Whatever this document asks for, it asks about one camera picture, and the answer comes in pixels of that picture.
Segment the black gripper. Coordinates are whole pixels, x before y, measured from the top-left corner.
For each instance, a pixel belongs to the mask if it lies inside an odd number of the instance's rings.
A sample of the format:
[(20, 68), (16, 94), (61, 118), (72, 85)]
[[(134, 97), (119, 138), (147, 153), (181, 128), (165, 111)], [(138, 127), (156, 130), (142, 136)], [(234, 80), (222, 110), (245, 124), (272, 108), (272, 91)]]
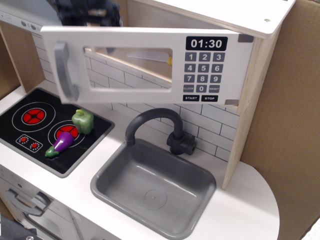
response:
[(64, 26), (122, 27), (120, 5), (111, 0), (55, 0), (57, 16)]

